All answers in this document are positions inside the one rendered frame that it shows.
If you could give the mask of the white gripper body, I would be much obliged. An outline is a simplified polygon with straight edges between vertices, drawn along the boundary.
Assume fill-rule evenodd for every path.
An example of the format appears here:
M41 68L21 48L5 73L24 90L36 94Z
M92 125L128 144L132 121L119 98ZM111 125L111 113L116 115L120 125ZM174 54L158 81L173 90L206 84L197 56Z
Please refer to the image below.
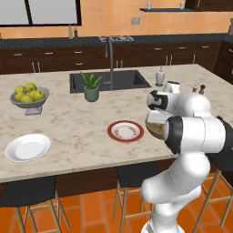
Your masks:
M147 114L147 121L166 121L168 118L170 118L170 115L163 114L158 110L151 110Z

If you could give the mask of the olive brown bowl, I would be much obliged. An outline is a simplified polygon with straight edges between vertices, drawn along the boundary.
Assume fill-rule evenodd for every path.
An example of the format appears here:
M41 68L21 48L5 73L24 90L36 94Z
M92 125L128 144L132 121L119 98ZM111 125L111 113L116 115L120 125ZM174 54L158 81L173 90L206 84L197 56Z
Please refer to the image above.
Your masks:
M146 128L149 133L158 139L164 136L164 124L166 120L163 117L147 118L145 121Z

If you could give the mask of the grey fruit bowl on stand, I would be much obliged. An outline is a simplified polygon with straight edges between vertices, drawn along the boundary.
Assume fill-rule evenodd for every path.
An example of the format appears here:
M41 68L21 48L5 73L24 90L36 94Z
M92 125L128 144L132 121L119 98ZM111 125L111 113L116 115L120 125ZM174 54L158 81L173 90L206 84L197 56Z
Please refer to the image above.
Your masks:
M12 104L25 109L25 114L27 116L40 115L42 112L42 105L45 103L46 99L49 97L49 90L45 87L39 87L41 91L45 93L45 97L39 101L31 103L21 103L15 100L15 94L10 96L10 101Z

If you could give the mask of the red rimmed plate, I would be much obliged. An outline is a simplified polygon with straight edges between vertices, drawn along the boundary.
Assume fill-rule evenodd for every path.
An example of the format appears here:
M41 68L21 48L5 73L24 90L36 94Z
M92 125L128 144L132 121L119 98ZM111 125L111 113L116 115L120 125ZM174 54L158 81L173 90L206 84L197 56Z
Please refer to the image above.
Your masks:
M144 135L144 129L137 122L119 120L108 126L107 134L115 141L129 143L138 141Z

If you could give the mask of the white soap dispenser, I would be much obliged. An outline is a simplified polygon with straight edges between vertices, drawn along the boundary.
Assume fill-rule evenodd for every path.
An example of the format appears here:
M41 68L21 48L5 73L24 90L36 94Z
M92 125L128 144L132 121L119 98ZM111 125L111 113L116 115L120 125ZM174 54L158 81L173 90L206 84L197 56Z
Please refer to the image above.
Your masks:
M163 67L160 67L156 72L156 86L163 86L165 79L165 71Z

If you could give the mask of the dark sink basin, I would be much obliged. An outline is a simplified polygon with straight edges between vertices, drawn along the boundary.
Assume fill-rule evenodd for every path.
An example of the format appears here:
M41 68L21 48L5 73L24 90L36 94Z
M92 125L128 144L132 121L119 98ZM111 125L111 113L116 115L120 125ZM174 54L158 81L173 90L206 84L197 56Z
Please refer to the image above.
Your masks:
M108 84L108 81L110 80L109 71L88 73L89 76L91 76L92 74L94 74L96 77L101 76L101 80L99 82L99 87L98 87L100 91L110 91L110 85ZM139 73L138 70L115 71L113 75L114 75L113 80L114 80L115 90L150 87L150 84ZM76 73L69 75L69 84L70 84L70 93L75 94L75 93L84 92L84 85L86 84L86 82L80 73Z

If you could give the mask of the grey tap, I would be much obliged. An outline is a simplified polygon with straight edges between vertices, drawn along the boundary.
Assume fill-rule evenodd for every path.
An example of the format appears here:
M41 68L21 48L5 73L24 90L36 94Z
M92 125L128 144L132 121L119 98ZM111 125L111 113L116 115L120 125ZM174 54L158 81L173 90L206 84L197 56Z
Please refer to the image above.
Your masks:
M114 89L113 46L110 36L106 37L106 58L110 57L110 89Z

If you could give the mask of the potted green plant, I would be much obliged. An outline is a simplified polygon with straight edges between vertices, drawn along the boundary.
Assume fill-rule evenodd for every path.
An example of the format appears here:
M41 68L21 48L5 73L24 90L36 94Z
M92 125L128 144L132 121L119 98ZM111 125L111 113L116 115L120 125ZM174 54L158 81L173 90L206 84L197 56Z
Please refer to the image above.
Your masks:
M82 73L81 76L85 81L84 96L88 102L96 102L99 99L99 89L101 76L97 77L94 74L88 75Z

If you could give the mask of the dark brown side cupboards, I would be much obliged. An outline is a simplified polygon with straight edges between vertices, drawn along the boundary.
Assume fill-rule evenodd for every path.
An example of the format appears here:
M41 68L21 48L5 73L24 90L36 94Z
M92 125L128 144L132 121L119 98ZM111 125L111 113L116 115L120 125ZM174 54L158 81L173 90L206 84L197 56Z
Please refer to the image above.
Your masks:
M233 44L222 43L214 73L233 85Z

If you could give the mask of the hob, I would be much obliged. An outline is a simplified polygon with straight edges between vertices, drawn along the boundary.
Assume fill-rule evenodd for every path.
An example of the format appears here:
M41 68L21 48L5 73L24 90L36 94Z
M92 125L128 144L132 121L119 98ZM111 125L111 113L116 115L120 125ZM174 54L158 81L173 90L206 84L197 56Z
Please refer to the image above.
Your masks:
M134 41L134 38L130 35L99 36L98 38L103 43L106 42L108 38L110 38L112 42L133 42Z

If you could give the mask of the brown island base panel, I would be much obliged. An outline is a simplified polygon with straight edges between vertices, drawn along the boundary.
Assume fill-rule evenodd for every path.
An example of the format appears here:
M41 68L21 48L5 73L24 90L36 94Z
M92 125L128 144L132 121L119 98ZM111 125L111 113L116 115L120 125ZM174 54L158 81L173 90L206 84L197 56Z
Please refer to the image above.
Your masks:
M117 187L114 167L75 172L56 177L56 190L61 198Z

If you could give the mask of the dark brown base cupboards run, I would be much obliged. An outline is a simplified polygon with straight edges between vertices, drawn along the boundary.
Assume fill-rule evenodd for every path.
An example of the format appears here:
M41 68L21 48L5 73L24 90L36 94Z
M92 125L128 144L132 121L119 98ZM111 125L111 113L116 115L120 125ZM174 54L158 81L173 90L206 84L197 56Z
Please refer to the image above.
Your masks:
M213 71L219 42L114 45L114 68L198 64ZM0 49L0 75L110 68L105 46Z

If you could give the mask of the white plate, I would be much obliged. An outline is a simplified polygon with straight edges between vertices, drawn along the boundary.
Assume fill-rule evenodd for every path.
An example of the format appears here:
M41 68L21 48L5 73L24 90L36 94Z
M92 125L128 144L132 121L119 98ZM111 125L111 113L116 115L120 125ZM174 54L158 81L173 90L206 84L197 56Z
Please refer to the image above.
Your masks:
M40 158L51 146L49 137L27 134L14 139L5 149L5 156L14 162L29 162Z

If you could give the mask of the window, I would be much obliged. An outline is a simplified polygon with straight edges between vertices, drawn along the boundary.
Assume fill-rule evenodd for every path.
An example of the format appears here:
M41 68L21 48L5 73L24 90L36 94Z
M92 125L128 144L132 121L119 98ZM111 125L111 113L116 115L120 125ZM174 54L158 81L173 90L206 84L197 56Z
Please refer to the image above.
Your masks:
M0 0L0 26L82 25L80 0Z

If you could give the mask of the dark wall shelf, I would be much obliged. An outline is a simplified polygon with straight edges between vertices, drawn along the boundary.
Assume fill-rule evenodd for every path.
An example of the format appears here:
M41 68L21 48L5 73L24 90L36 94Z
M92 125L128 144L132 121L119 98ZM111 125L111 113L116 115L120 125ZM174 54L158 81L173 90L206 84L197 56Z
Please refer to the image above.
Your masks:
M194 12L193 9L180 9L180 8L151 8L151 9L147 9L147 8L140 8L140 11L143 12L150 12L150 13L161 13L161 12L169 12L169 13L177 13L177 12L182 12L182 13L187 13L187 12Z

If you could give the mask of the dark brown wall cupboard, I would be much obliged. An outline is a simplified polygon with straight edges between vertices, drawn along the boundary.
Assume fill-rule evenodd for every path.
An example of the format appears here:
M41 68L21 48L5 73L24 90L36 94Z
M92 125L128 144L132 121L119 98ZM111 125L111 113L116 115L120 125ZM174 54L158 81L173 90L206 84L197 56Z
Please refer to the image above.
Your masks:
M197 12L233 12L233 0L186 0L185 8Z

